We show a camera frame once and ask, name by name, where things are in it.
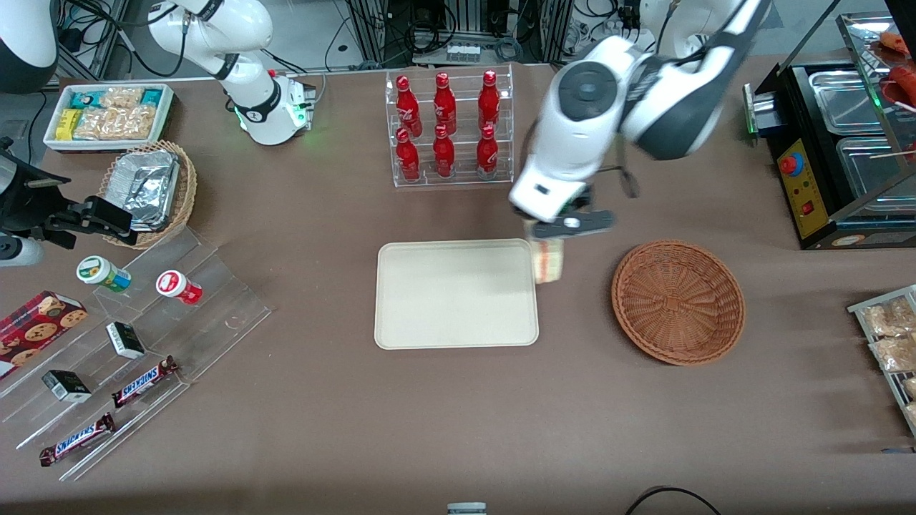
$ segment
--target brown tablecloth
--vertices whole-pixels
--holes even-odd
[[[738,80],[758,83],[774,61]],[[552,70],[513,71],[523,134]],[[14,450],[0,424],[0,512],[400,515],[482,500],[494,514],[622,513],[662,484],[724,513],[916,510],[912,456],[878,453],[912,439],[845,312],[916,282],[916,251],[799,251],[765,147],[739,141],[739,83],[695,155],[629,153],[640,198],[598,179],[616,227],[567,242],[562,280],[538,288],[534,345],[389,352],[373,341],[380,247],[522,232],[506,187],[394,189],[383,81],[331,77],[314,129],[275,148],[238,128],[217,82],[172,84],[169,138],[200,174],[191,225],[276,311],[76,483]],[[81,198],[111,159],[49,151],[44,168]],[[741,284],[747,329],[720,362],[663,365],[609,311],[617,261],[658,238],[710,249]],[[73,271],[96,252],[135,254],[98,236],[48,247],[40,266],[0,269],[0,312],[43,289],[87,295]],[[702,510],[663,494],[641,512]]]

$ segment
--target round woven basket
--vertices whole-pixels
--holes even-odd
[[[136,248],[138,250],[150,248],[160,239],[176,229],[183,227],[188,223],[188,219],[191,218],[191,210],[194,208],[194,194],[197,192],[197,172],[194,170],[194,163],[191,162],[188,158],[188,154],[186,154],[181,147],[170,141],[157,141],[156,143],[131,148],[125,155],[153,152],[155,150],[168,150],[180,159],[178,184],[175,185],[175,198],[172,201],[171,212],[169,213],[169,224],[166,225],[165,229],[157,233],[138,233],[136,245],[132,246],[122,243],[110,236],[104,236],[104,240],[110,244],[120,247]],[[108,181],[111,180],[112,171],[114,169],[115,164],[112,163],[111,166],[108,167],[108,172],[105,173],[102,179],[102,186],[99,188],[100,197],[104,198],[105,192],[108,190]]]
[[[673,365],[715,361],[744,330],[735,277],[709,251],[682,241],[631,250],[614,273],[611,304],[639,348]]]

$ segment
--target acrylic display stand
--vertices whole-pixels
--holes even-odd
[[[480,127],[477,121],[477,97],[484,83],[484,71],[496,72],[496,88],[499,90],[499,124],[496,126],[495,139],[499,145],[497,154],[496,176],[485,181],[477,176],[477,142],[480,141]],[[390,71],[386,75],[385,110],[388,119],[388,145],[391,148],[391,171],[395,186],[431,186],[450,184],[487,184],[512,182],[515,179],[514,131],[512,112],[512,69],[508,66],[474,67],[459,70],[448,70],[449,83],[455,94],[458,115],[458,130],[451,138],[455,145],[455,173],[450,179],[444,179],[436,173],[432,143],[435,141],[436,116],[432,108],[432,98],[436,94],[435,77],[425,69],[408,69]],[[410,89],[420,103],[420,121],[423,133],[414,138],[413,144],[420,153],[420,180],[407,182],[398,166],[398,155],[395,147],[395,131],[400,127],[398,119],[398,89],[395,79],[405,75],[410,79]]]
[[[846,308],[848,312],[856,316],[856,319],[858,320],[859,325],[862,326],[862,331],[865,332],[865,337],[870,344],[874,344],[878,339],[880,339],[880,337],[875,335],[874,329],[868,325],[868,322],[866,322],[863,311],[868,307],[893,301],[899,297],[906,299],[913,312],[916,312],[916,285],[901,288],[900,290],[894,290],[891,293],[886,293],[884,295],[875,297],[874,299],[869,299],[867,301],[860,302]],[[897,400],[897,404],[900,406],[900,410],[903,411],[904,406],[914,401],[910,394],[907,393],[906,389],[903,388],[903,381],[916,376],[916,372],[888,372],[887,370],[884,370],[884,368],[880,365],[880,357],[875,355],[875,359],[878,361],[878,366],[881,367],[884,378],[888,380],[890,390],[894,394],[894,399]],[[906,416],[906,412],[903,412],[903,419],[910,427],[910,432],[916,436],[916,424],[910,420],[910,417]]]
[[[216,249],[188,228],[177,231],[135,258],[125,269],[130,288],[96,289],[87,301],[90,316],[35,359],[0,382],[0,413],[16,448],[35,456],[99,420],[107,411],[115,433],[104,434],[49,467],[48,474],[75,480],[188,389],[213,363],[270,314],[270,310],[219,259]],[[183,272],[200,284],[203,297],[193,306],[156,292],[158,275]],[[134,326],[146,354],[136,360],[115,353],[105,326]],[[172,355],[180,370],[125,407],[115,410],[111,394]],[[92,391],[82,404],[57,400],[41,381],[48,370],[76,372]]]

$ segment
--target sausage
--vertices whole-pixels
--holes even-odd
[[[904,55],[910,55],[910,49],[907,48],[907,42],[903,40],[900,34],[884,31],[878,36],[881,46],[896,50]]]
[[[890,69],[888,77],[896,82],[900,88],[910,97],[909,104],[916,104],[916,70],[909,64],[904,66],[895,66]]]

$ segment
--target red bottle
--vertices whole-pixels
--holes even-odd
[[[413,137],[423,134],[423,124],[420,122],[420,104],[417,97],[410,90],[410,81],[407,77],[399,75],[395,80],[398,87],[398,118],[401,126],[405,127]]]
[[[395,153],[398,154],[398,165],[401,173],[404,174],[404,180],[407,182],[416,182],[420,180],[420,156],[417,154],[417,148],[410,142],[410,134],[404,127],[398,127],[395,132],[398,139],[398,146],[395,147]]]
[[[455,174],[455,145],[449,138],[449,131],[445,125],[436,126],[436,141],[432,144],[432,152],[436,155],[436,173],[443,179],[449,179]]]
[[[432,106],[436,110],[436,124],[445,125],[449,134],[454,134],[458,130],[458,114],[448,73],[436,73],[436,96],[432,99]]]
[[[481,130],[484,130],[486,124],[499,125],[499,91],[496,89],[495,71],[484,71],[484,88],[477,97],[477,110]]]
[[[480,141],[477,142],[477,175],[484,181],[490,181],[496,176],[496,154],[499,145],[493,139],[496,130],[487,124],[480,131]]]

